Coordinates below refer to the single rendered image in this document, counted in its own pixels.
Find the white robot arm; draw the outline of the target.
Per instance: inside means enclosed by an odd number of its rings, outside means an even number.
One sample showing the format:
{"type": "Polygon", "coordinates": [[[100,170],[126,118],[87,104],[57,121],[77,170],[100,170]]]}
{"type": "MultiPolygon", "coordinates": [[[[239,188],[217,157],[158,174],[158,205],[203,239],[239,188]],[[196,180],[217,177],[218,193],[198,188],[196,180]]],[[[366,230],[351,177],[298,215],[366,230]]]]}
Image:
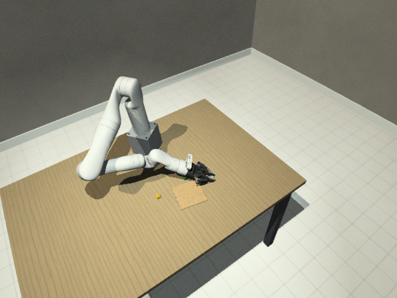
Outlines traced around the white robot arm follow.
{"type": "Polygon", "coordinates": [[[181,160],[160,149],[153,149],[146,156],[134,154],[105,160],[121,126],[119,105],[123,96],[128,97],[125,101],[125,108],[134,133],[144,135],[150,131],[140,82],[136,78],[119,77],[115,82],[105,111],[97,124],[92,145],[85,159],[77,165],[77,176],[84,181],[93,181],[103,174],[139,168],[154,168],[160,163],[167,170],[185,176],[192,167],[192,154],[190,153],[186,160],[181,160]]]}

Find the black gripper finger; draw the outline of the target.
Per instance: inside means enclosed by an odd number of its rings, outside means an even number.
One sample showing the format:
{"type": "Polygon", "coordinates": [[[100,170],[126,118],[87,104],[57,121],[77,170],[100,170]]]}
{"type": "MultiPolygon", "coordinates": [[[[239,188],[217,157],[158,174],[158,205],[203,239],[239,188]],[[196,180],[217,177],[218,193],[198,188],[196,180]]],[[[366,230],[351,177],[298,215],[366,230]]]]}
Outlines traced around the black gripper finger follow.
{"type": "Polygon", "coordinates": [[[207,169],[207,167],[205,165],[203,165],[201,162],[198,161],[198,163],[196,165],[199,166],[199,167],[197,167],[197,169],[202,170],[203,174],[207,174],[209,176],[214,176],[215,175],[213,172],[209,171],[207,169]]]}
{"type": "Polygon", "coordinates": [[[202,175],[202,177],[201,178],[194,177],[195,180],[196,180],[196,182],[195,182],[196,184],[206,183],[207,181],[214,182],[214,180],[215,180],[215,178],[208,177],[208,176],[206,176],[205,174],[203,174],[203,173],[201,173],[199,171],[197,171],[197,174],[202,175]]]}

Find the tan square mat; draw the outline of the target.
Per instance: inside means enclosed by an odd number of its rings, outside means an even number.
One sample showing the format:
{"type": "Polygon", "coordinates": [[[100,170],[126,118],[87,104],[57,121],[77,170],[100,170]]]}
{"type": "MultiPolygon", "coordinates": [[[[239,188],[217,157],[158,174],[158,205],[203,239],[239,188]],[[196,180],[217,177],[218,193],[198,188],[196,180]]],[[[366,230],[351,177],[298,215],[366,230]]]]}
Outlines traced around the tan square mat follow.
{"type": "Polygon", "coordinates": [[[181,210],[207,201],[200,184],[195,182],[196,180],[172,187],[181,210]]]}

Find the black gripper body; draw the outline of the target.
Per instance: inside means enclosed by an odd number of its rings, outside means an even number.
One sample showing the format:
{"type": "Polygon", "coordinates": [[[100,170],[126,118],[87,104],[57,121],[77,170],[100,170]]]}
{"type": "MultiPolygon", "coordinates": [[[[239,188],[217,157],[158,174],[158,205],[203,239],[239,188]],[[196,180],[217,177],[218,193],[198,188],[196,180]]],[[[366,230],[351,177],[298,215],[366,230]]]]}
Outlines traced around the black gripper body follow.
{"type": "MultiPolygon", "coordinates": [[[[194,163],[192,163],[192,167],[191,169],[188,170],[187,174],[185,176],[187,177],[196,177],[196,178],[201,178],[202,175],[197,174],[197,171],[202,173],[202,170],[197,169],[197,167],[199,167],[198,165],[195,165],[194,163]]],[[[194,178],[195,179],[195,178],[194,178]]]]}

